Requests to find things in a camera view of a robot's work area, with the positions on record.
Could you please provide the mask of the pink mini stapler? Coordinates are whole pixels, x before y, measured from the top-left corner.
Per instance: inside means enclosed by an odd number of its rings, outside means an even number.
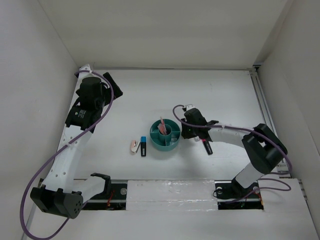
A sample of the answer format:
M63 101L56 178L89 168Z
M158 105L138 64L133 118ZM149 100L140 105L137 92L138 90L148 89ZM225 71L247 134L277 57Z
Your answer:
M132 154L136 154L140 148L140 141L132 140L130 144L130 151Z

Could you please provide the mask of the small tan eraser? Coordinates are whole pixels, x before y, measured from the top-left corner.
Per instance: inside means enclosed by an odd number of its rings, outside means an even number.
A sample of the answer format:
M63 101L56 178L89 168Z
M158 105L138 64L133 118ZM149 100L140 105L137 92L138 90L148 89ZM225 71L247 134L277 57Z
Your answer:
M177 138L175 135L172 135L172 136L171 136L171 140L172 140L172 141L177 141L177 139L178 139L178 138Z

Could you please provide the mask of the red gel pen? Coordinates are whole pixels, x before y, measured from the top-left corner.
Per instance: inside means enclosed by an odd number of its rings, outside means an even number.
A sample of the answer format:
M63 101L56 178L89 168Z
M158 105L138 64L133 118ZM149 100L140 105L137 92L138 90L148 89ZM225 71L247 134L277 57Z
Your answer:
M164 129L163 129L163 125L162 125L161 123L158 124L157 128L158 128L159 132L160 132L162 135L164 135Z

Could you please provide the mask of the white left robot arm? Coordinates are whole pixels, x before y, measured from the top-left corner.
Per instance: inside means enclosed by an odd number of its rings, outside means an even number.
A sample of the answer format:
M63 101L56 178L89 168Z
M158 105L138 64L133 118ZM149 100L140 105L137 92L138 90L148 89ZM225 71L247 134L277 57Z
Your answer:
M44 212L75 219L85 202L98 195L107 198L112 191L111 178L92 173L86 180L75 183L74 177L84 147L94 133L104 106L109 106L111 89L97 76L81 80L78 98L71 107L62 134L63 151L54 158L51 169L41 186L33 187L30 198Z

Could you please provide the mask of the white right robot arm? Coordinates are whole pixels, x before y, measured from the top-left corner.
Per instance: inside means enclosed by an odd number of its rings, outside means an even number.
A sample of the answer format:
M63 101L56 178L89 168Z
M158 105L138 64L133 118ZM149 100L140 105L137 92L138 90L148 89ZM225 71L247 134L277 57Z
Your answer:
M180 139L170 151L147 143L145 157L129 153L130 140L148 135L153 123L176 122L182 107L194 104L208 120L253 126L261 119L247 71L228 70L112 70L123 91L112 105L101 133L102 168L128 180L230 180L238 173L254 175L243 146L244 131L220 126L210 129L213 154L200 141Z

